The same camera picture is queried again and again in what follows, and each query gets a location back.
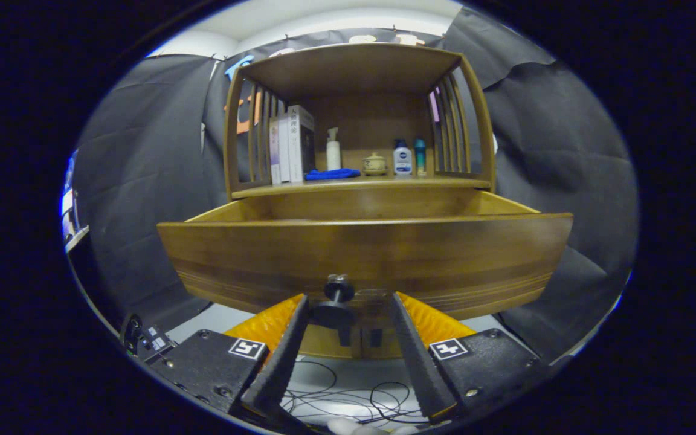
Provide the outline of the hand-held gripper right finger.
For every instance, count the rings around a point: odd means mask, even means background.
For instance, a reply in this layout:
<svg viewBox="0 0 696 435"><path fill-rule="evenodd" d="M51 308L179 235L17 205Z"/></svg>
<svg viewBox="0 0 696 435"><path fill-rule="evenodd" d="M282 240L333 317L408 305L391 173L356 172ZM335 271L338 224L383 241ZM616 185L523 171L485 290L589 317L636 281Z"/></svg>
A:
<svg viewBox="0 0 696 435"><path fill-rule="evenodd" d="M402 292L390 316L417 397L430 422L478 419L542 383L549 363L510 334L477 332Z"/></svg>

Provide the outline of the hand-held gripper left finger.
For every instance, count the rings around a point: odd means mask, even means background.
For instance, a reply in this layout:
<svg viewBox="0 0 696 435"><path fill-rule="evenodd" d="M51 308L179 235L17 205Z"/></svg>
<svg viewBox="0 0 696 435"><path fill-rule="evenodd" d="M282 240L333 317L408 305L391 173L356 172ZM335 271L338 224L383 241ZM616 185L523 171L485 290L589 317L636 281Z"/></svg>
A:
<svg viewBox="0 0 696 435"><path fill-rule="evenodd" d="M202 329L152 364L166 383L215 410L254 421L287 421L287 391L309 316L294 295L224 333Z"/></svg>

